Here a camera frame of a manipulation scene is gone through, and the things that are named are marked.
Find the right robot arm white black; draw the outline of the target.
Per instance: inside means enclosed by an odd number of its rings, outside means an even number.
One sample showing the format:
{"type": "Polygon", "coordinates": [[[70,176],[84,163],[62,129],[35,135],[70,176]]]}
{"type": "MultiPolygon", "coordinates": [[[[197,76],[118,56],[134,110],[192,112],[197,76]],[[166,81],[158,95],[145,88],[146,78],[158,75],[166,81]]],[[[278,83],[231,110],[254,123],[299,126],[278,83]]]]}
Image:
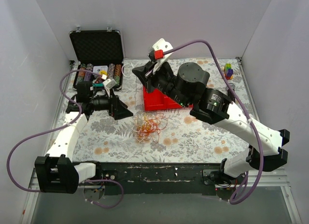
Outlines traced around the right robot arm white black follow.
{"type": "Polygon", "coordinates": [[[283,145],[289,142],[289,131],[276,131],[246,117],[229,96],[207,87],[210,74],[197,63],[182,64],[176,75],[168,62],[155,74],[151,72],[154,66],[148,62],[132,70],[148,93],[157,89],[182,107],[192,106],[191,116],[223,128],[249,144],[245,151],[223,159],[217,171],[205,173],[207,183],[230,184],[246,171],[271,172],[287,163],[288,152],[283,145]]]}

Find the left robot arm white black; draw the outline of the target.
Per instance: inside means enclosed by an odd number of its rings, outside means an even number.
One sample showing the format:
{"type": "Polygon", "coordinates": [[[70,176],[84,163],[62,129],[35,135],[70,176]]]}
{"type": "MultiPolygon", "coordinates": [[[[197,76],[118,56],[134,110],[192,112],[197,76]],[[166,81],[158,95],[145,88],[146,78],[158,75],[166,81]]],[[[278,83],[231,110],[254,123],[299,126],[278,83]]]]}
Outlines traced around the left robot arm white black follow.
{"type": "Polygon", "coordinates": [[[98,96],[91,81],[77,84],[77,93],[68,101],[64,128],[60,130],[46,155],[38,156],[35,160],[41,192],[73,194],[78,185],[85,180],[91,185],[102,182],[103,174],[98,170],[97,163],[74,164],[72,157],[79,135],[93,112],[108,111],[114,120],[132,117],[133,113],[128,110],[127,105],[114,94],[115,85],[114,79],[105,80],[103,82],[105,93],[98,96]]]}

